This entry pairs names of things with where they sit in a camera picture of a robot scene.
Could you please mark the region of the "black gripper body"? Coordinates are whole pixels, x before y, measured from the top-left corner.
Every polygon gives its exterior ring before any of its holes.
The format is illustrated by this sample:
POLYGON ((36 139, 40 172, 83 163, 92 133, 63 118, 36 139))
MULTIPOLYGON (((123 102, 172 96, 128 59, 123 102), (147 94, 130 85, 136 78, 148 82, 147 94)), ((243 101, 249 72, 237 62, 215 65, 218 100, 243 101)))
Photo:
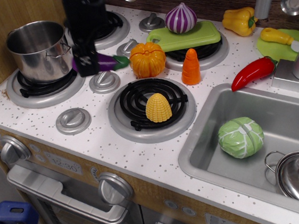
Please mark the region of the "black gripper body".
POLYGON ((105 5, 68 7, 65 13, 73 40, 73 57, 96 55, 95 36, 108 22, 105 5))

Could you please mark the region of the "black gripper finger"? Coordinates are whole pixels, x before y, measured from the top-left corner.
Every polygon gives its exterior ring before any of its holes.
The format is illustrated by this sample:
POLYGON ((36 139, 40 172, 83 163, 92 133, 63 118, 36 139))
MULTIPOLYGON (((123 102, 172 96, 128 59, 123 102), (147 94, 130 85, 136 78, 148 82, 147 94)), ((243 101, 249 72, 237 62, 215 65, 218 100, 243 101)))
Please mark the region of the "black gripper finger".
POLYGON ((99 73, 98 56, 93 47, 73 46, 72 52, 77 72, 82 77, 99 73))

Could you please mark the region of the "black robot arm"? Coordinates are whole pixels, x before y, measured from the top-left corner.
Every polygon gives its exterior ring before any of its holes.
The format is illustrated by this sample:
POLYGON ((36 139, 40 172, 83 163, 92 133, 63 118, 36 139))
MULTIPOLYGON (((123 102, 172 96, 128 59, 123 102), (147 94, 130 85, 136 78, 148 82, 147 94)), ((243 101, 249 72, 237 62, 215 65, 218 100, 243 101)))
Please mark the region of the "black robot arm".
POLYGON ((72 52, 82 77, 99 73, 97 34, 108 27, 104 0, 61 0, 74 45, 72 52))

